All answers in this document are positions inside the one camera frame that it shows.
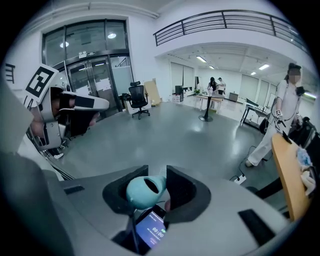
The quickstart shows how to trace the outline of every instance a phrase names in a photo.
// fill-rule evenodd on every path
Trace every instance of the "mint green object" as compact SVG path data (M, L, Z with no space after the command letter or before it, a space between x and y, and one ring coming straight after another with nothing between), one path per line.
M164 176L136 177L126 188L126 199L138 210L153 207L166 190L166 181Z

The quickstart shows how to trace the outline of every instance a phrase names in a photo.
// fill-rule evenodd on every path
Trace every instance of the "glass door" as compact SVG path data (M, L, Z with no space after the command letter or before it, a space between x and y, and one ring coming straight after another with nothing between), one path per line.
M73 92L109 101L109 109L100 113L98 121L121 111L106 57L86 60L70 65L67 69Z

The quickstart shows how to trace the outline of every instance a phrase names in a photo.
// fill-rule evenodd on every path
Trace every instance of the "digital clock display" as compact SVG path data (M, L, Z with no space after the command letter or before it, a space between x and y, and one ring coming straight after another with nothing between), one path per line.
M142 221L136 225L136 232L150 247L154 247L166 234L164 220L151 211Z

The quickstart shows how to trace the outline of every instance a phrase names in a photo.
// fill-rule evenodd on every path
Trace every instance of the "black office chair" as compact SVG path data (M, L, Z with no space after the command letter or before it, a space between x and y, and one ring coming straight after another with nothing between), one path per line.
M140 119L140 116L142 113L146 113L148 114L148 116L150 116L149 110L142 110L144 106L148 105L148 94L146 93L144 96L144 90L145 90L144 86L140 85L140 81L131 82L130 86L131 86L129 87L129 92L131 94L131 100L129 100L130 106L133 109L139 108L139 111L137 113L132 114L132 117L138 114L138 119Z

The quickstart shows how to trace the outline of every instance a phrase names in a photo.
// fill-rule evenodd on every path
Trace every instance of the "concrete floor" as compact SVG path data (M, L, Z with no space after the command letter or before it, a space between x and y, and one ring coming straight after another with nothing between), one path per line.
M257 129L220 114L211 113L213 121L203 122L198 116L204 111L182 104L162 102L150 113L141 120L121 112L99 121L71 141L56 164L75 178L142 165L158 174L173 165L229 180L241 174L240 162L263 137ZM255 168L244 163L240 168L247 178L244 187L261 189L278 177L273 157ZM282 191L267 201L276 209L285 205Z

